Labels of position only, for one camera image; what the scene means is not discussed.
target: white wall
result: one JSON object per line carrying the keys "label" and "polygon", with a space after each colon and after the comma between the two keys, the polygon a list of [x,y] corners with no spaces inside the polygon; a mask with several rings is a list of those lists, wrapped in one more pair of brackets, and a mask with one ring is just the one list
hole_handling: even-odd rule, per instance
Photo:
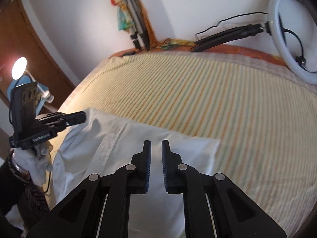
{"label": "white wall", "polygon": [[[267,11],[269,0],[142,0],[156,36],[195,40],[194,33],[219,20],[237,14]],[[118,32],[116,8],[109,0],[30,0],[36,17],[47,36],[69,68],[83,79],[102,59],[114,52],[133,47],[128,34]],[[308,68],[317,65],[317,27],[298,2],[286,1],[281,6],[285,27],[302,39]],[[213,34],[250,22],[264,22],[264,15],[247,16],[223,23],[209,31]],[[297,40],[287,34],[290,50],[299,55]],[[232,44],[250,47],[270,54],[278,51],[267,34],[260,34]]]}
{"label": "white wall", "polygon": [[[262,11],[267,12],[269,0],[142,0],[158,39],[167,37],[196,40],[194,34],[216,25],[220,20],[234,15]],[[307,9],[294,0],[281,4],[280,12],[285,28],[296,32],[301,38],[305,57],[310,70],[317,70],[317,26]],[[218,28],[211,29],[206,34],[243,26],[248,23],[265,22],[265,15],[245,16],[222,23]],[[294,55],[300,55],[298,41],[286,34],[288,45]],[[229,44],[249,47],[252,49],[278,55],[271,36],[260,34],[255,37],[237,40]]]}
{"label": "white wall", "polygon": [[59,54],[82,80],[104,58],[133,47],[118,32],[116,8],[109,0],[29,0]]}
{"label": "white wall", "polygon": [[69,68],[67,63],[64,61],[64,59],[61,57],[61,55],[59,54],[59,52],[57,51],[57,49],[53,45],[50,38],[47,36],[46,32],[42,28],[41,23],[39,22],[37,16],[35,15],[33,7],[30,4],[30,1],[29,0],[21,0],[21,1],[22,1],[24,10],[25,10],[26,14],[28,15],[28,18],[29,18],[31,24],[32,24],[36,34],[38,35],[38,37],[42,41],[43,45],[46,47],[47,51],[53,57],[55,62],[59,65],[59,67],[64,72],[64,74],[69,78],[69,80],[75,86],[77,86],[80,82],[78,77]]}

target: white ring light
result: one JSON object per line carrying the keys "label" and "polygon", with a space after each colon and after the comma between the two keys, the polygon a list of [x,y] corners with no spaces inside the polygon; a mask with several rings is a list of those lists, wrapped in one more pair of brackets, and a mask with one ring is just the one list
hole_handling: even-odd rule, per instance
{"label": "white ring light", "polygon": [[270,0],[268,4],[268,19],[274,43],[278,51],[280,52],[283,60],[286,62],[287,66],[291,69],[291,71],[307,83],[316,85],[317,73],[310,73],[302,69],[294,60],[286,44],[284,43],[278,18],[278,8],[282,1],[283,0]]}

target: wooden door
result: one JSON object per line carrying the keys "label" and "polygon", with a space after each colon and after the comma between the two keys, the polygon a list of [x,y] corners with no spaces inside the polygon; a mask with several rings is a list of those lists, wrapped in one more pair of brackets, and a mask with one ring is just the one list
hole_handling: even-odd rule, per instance
{"label": "wooden door", "polygon": [[0,128],[0,158],[5,160],[10,151],[9,145],[9,135],[4,132],[3,129]]}
{"label": "wooden door", "polygon": [[[21,0],[13,0],[0,13],[0,89],[5,95],[13,81],[12,67],[22,56],[28,61],[26,69],[55,96],[52,106],[58,109],[74,85],[36,35]],[[8,104],[7,98],[0,96]]]}

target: black cable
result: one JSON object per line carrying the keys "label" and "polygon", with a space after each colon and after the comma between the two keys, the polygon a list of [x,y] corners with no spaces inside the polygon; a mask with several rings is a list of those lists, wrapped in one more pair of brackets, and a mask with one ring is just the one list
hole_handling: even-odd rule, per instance
{"label": "black cable", "polygon": [[49,188],[50,188],[50,180],[51,180],[51,172],[50,172],[50,175],[49,175],[49,182],[47,183],[47,189],[46,191],[44,191],[44,193],[47,193],[49,191]]}
{"label": "black cable", "polygon": [[299,44],[301,45],[301,49],[302,49],[302,57],[304,57],[304,47],[303,47],[303,44],[302,44],[302,41],[300,40],[300,38],[298,37],[298,35],[296,35],[296,33],[294,33],[293,31],[287,29],[287,28],[283,28],[283,31],[286,32],[286,33],[290,33],[292,34],[294,37],[297,38],[297,40],[299,41]]}
{"label": "black cable", "polygon": [[241,17],[241,16],[252,15],[252,14],[267,14],[267,13],[266,13],[266,12],[251,12],[251,13],[239,14],[239,15],[236,15],[236,16],[233,16],[233,17],[230,17],[230,18],[221,20],[221,21],[218,22],[217,25],[212,26],[212,27],[209,27],[209,28],[205,29],[204,31],[201,31],[201,32],[196,33],[196,34],[195,34],[195,37],[196,37],[196,39],[198,40],[198,36],[197,36],[198,34],[205,33],[206,31],[208,31],[208,30],[210,30],[210,29],[212,29],[212,28],[218,27],[221,22],[224,22],[224,21],[227,21],[227,20],[231,20],[231,19],[234,19],[234,18],[237,18],[237,17]]}
{"label": "black cable", "polygon": [[[290,34],[292,34],[294,37],[297,38],[297,40],[299,41],[299,44],[301,45],[301,50],[302,50],[302,56],[300,57],[300,59],[304,60],[304,62],[306,63],[306,60],[305,60],[305,58],[304,58],[304,47],[303,47],[302,41],[301,41],[301,39],[299,38],[299,36],[296,35],[296,33],[294,33],[293,31],[291,31],[291,30],[289,30],[289,29],[287,29],[287,28],[283,28],[283,31],[284,31],[285,33],[290,33]],[[300,67],[301,67],[303,70],[305,70],[305,71],[307,71],[307,72],[310,72],[310,73],[317,73],[317,71],[311,72],[311,71],[307,70],[304,65],[301,65],[301,64],[300,64]]]}

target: colorful fabric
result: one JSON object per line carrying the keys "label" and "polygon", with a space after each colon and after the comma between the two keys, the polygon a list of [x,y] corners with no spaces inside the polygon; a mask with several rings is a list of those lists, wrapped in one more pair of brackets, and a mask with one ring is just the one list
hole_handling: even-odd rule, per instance
{"label": "colorful fabric", "polygon": [[192,41],[176,39],[176,38],[168,38],[163,42],[163,44],[157,46],[157,48],[168,51],[176,47],[193,47],[194,45],[195,43]]}
{"label": "colorful fabric", "polygon": [[110,0],[113,6],[117,6],[118,30],[129,32],[129,28],[134,26],[134,21],[124,0]]}
{"label": "colorful fabric", "polygon": [[[215,172],[225,173],[291,237],[316,203],[313,88],[286,67],[243,55],[145,53],[102,62],[60,110],[94,107],[221,139]],[[65,134],[52,140],[52,157]]]}

